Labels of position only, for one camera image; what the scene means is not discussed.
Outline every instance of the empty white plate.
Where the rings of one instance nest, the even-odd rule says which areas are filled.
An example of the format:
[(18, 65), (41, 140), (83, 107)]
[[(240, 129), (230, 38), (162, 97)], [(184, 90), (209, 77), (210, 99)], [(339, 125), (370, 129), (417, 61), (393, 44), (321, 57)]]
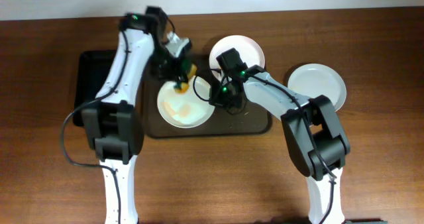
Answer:
[(346, 101), (346, 86), (333, 69), (321, 64), (307, 64), (296, 69), (289, 78), (288, 88), (316, 98), (325, 95), (338, 111)]
[[(217, 57), (232, 48), (237, 50), (240, 54), (241, 60), (246, 62), (248, 67), (259, 65), (262, 68), (265, 68), (265, 56), (260, 46), (253, 39), (241, 35), (227, 36), (218, 41), (213, 46), (209, 55), (209, 67), (213, 69), (221, 69), (218, 64)], [(219, 81), (221, 81), (221, 74), (218, 72), (212, 73)]]
[[(166, 122), (175, 127), (188, 129), (199, 126), (212, 116), (215, 109), (194, 93), (194, 77), (190, 79), (189, 89), (183, 94), (175, 92), (175, 82), (166, 82), (160, 88), (157, 99), (159, 113)], [(196, 91), (200, 97), (209, 99), (210, 87), (203, 78), (196, 79)]]

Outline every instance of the dark placemat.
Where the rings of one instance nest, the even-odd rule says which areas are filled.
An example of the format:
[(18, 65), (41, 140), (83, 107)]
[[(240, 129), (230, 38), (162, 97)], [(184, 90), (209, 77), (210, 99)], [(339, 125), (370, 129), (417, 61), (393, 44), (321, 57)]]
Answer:
[[(191, 59), (198, 67), (199, 77), (210, 84), (219, 85), (212, 73), (206, 70), (209, 68), (209, 55), (197, 55)], [(244, 111), (238, 115), (230, 115), (224, 109), (216, 107), (212, 116), (198, 127), (174, 127), (162, 118), (156, 104), (159, 90), (164, 83), (147, 77), (143, 84), (143, 114), (148, 114), (142, 116), (144, 132), (152, 138), (259, 135), (269, 131), (272, 126), (271, 114), (248, 101)]]
[[(114, 50), (87, 51), (80, 56), (75, 106), (94, 99), (106, 80), (115, 53)], [(208, 55), (193, 56), (192, 59), (199, 68), (198, 76), (210, 84), (219, 85), (212, 73), (205, 70), (209, 68)], [(138, 95), (137, 109), (141, 111), (144, 132), (152, 138), (259, 135), (271, 128), (271, 114), (251, 102), (248, 102), (244, 111), (238, 115), (230, 115), (224, 109), (216, 107), (212, 116), (198, 127), (174, 127), (162, 118), (156, 105), (158, 92), (164, 83), (150, 77), (146, 71), (143, 75), (141, 94)], [(80, 114), (74, 116), (74, 124), (82, 126)]]

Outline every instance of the brown table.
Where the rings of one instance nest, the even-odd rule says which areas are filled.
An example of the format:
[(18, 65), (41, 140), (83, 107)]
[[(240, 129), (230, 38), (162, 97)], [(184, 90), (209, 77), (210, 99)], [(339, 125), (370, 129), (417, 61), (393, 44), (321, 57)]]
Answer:
[[(59, 127), (72, 110), (78, 56), (114, 49), (117, 18), (0, 22), (0, 223), (104, 223), (100, 170), (69, 165)], [(334, 68), (348, 96), (338, 112), (352, 146), (342, 177), (347, 219), (424, 222), (424, 8), (174, 16), (178, 34), (208, 53), (249, 36), (282, 81), (295, 66)], [(97, 162), (84, 131), (70, 154)], [(305, 178), (281, 125), (249, 137), (145, 139), (136, 163), (140, 220), (252, 223), (306, 217)]]

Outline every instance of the plate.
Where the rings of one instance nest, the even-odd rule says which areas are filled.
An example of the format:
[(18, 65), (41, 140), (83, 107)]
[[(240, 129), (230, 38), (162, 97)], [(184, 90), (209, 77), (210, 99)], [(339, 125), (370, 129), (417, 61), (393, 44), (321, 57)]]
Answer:
[(322, 64), (300, 66), (290, 75), (288, 88), (312, 98), (325, 95), (336, 111), (346, 101), (347, 91), (343, 79), (336, 71)]
[[(215, 107), (200, 100), (193, 90), (194, 77), (189, 89), (179, 94), (174, 91), (175, 82), (166, 82), (159, 90), (157, 106), (160, 115), (169, 124), (183, 128), (194, 128), (206, 122)], [(196, 91), (204, 99), (209, 99), (210, 85), (201, 77), (196, 79)]]
[[(260, 46), (251, 38), (241, 35), (227, 36), (218, 41), (212, 48), (209, 55), (209, 67), (212, 69), (221, 69), (218, 64), (217, 57), (223, 52), (235, 48), (240, 54), (243, 62), (248, 67), (259, 65), (265, 68), (265, 56)], [(218, 72), (212, 72), (215, 78), (221, 81), (222, 75)]]

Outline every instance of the wooden table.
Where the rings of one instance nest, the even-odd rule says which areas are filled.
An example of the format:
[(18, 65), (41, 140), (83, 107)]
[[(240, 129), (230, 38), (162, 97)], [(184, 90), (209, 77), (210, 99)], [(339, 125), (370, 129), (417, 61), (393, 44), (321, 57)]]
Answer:
[[(424, 8), (290, 11), (172, 17), (179, 35), (207, 54), (223, 36), (261, 45), (283, 81), (321, 63), (344, 79), (338, 112), (352, 151), (342, 183), (347, 219), (424, 221)], [(100, 170), (69, 165), (59, 128), (72, 110), (79, 55), (114, 49), (118, 18), (0, 22), (0, 223), (104, 223)], [(84, 131), (66, 145), (97, 162)], [(154, 140), (136, 163), (140, 220), (252, 223), (306, 217), (305, 178), (282, 126), (260, 136)]]

